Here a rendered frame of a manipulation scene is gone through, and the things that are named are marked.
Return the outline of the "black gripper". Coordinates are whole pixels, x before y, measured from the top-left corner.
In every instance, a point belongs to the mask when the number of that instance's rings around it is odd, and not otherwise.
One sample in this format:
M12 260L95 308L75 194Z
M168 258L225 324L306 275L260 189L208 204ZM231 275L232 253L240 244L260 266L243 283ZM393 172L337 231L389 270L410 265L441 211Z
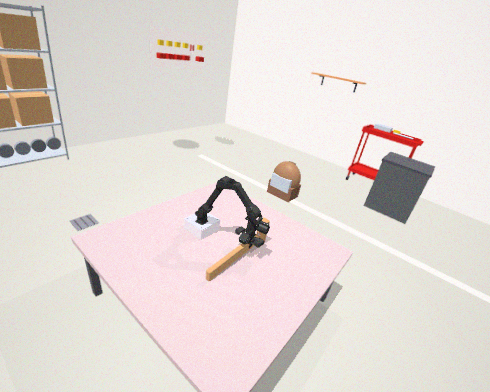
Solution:
M242 226L240 226L239 228L237 228L235 230L235 233L240 235L240 233L242 234L243 231L246 231L246 233L251 233L251 242L249 244L249 249L251 248L252 245L256 246L257 248L261 247L263 244L264 244L264 240L262 240L261 238L257 238L257 237L254 237L256 234L256 229L255 230L250 230L248 228L244 228Z

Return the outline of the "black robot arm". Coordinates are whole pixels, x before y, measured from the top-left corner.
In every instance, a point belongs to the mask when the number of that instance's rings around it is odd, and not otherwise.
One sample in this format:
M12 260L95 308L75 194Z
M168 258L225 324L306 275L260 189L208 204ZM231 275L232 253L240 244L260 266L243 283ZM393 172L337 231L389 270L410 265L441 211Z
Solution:
M195 222L200 225L204 225L208 222L207 214L212 211L212 209L214 208L212 204L224 189L234 190L242 201L243 205L245 206L246 213L248 215L245 218L245 220L248 220L247 228L250 230L256 229L257 231L267 235L270 229L270 224L262 221L263 217L261 215L260 209L252 203L247 193L243 189L242 184L232 178L229 178L228 176L224 176L217 181L216 188L212 192L208 200L195 212L195 216L197 216L197 220ZM244 245L249 244L251 242L251 233L246 233L246 231L244 230L243 233L239 236L239 242Z

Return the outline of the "wooden board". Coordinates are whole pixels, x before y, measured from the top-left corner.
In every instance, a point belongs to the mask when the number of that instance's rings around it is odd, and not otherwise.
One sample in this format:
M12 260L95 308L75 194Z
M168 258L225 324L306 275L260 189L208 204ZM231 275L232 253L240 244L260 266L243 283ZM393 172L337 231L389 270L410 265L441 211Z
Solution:
M250 243L249 243L250 244ZM249 244L241 244L217 263L215 263L210 268L206 269L205 279L210 281L216 275L218 275L221 271L224 271L231 264L233 264L236 260L238 260L241 256L243 256L247 251L249 251L254 245L249 249Z

